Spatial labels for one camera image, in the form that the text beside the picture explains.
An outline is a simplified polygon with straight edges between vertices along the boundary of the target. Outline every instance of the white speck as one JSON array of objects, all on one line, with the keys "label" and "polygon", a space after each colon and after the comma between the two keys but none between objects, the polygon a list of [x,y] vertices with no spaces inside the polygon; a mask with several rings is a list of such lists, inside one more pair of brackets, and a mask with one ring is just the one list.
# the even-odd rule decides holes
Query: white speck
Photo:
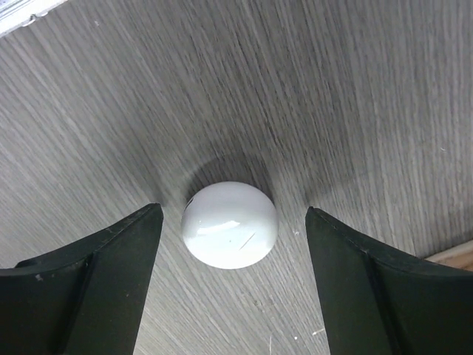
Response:
[{"label": "white speck", "polygon": [[322,329],[319,329],[319,330],[317,330],[317,331],[314,331],[314,332],[312,333],[312,335],[317,335],[318,333],[321,333],[321,332],[324,331],[324,330],[325,330],[325,328],[322,328]]}]

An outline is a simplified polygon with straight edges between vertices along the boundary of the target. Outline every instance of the glossy white sphere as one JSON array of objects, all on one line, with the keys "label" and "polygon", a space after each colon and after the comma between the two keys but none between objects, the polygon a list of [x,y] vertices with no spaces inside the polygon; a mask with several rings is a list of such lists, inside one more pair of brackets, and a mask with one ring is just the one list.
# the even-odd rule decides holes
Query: glossy white sphere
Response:
[{"label": "glossy white sphere", "polygon": [[244,268],[273,248],[278,218],[271,200],[246,183],[215,183],[189,201],[181,220],[184,243],[216,268]]}]

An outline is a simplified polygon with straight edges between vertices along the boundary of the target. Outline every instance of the wood grain surface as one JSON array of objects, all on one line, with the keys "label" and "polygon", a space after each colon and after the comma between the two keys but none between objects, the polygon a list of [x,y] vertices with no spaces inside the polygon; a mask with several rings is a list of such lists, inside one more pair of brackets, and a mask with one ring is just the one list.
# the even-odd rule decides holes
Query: wood grain surface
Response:
[{"label": "wood grain surface", "polygon": [[[308,206],[419,257],[472,238],[472,33],[467,0],[69,0],[0,39],[0,266],[157,201],[136,354],[329,354]],[[238,271],[180,239],[221,180],[280,216]]]}]

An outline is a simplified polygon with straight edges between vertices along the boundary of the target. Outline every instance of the white ball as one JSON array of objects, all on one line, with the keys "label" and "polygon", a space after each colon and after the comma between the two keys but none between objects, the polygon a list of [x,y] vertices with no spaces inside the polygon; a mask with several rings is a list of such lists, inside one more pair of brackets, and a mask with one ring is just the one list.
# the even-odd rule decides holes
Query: white ball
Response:
[{"label": "white ball", "polygon": [[271,200],[246,183],[215,183],[189,201],[181,220],[184,243],[216,268],[244,268],[273,248],[278,218]]}]

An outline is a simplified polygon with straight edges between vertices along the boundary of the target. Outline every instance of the white round object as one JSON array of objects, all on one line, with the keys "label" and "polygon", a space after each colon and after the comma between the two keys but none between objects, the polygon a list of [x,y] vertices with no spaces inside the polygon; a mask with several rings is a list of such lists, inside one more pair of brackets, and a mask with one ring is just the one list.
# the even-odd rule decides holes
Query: white round object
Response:
[{"label": "white round object", "polygon": [[268,255],[278,236],[271,200],[246,183],[215,183],[189,201],[181,220],[184,243],[216,268],[244,268]]}]

